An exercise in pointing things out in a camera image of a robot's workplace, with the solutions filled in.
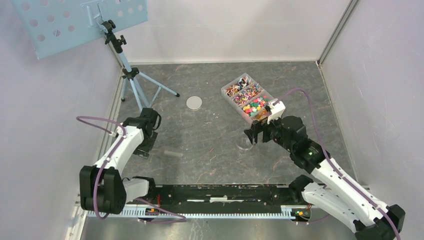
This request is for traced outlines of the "small clear glass jar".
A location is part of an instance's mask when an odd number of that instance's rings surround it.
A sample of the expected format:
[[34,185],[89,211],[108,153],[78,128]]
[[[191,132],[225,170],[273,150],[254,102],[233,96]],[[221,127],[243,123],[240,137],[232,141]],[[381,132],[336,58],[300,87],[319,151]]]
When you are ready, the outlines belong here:
[[236,138],[235,145],[241,151],[249,151],[254,147],[249,138],[244,135]]

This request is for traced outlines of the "clear plastic scoop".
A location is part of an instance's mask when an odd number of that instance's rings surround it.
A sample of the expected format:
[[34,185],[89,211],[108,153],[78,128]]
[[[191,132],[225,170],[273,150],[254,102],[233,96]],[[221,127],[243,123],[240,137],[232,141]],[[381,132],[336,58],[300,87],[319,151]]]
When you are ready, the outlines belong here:
[[172,150],[163,150],[161,152],[161,155],[164,158],[181,158],[184,156],[182,152],[172,151]]

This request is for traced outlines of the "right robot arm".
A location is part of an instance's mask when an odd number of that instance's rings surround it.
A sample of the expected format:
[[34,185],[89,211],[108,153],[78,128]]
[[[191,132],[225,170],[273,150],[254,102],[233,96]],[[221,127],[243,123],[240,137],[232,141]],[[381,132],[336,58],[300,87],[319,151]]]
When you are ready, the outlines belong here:
[[310,139],[303,121],[296,116],[253,121],[244,130],[251,144],[273,141],[289,152],[290,159],[310,176],[300,175],[291,184],[289,199],[307,202],[343,223],[357,240],[399,240],[406,212],[387,205],[347,174],[334,158]]

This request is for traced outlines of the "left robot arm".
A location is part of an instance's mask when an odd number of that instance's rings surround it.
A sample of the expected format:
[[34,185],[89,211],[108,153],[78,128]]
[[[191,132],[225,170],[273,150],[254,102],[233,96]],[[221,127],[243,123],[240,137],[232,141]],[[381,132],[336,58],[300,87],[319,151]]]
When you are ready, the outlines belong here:
[[101,213],[120,214],[124,206],[139,198],[145,204],[157,198],[153,178],[134,176],[124,181],[121,174],[131,156],[148,158],[157,139],[161,115],[152,108],[143,108],[137,117],[128,117],[122,123],[107,119],[114,124],[114,131],[106,132],[115,138],[105,154],[93,165],[85,165],[79,172],[80,206]]

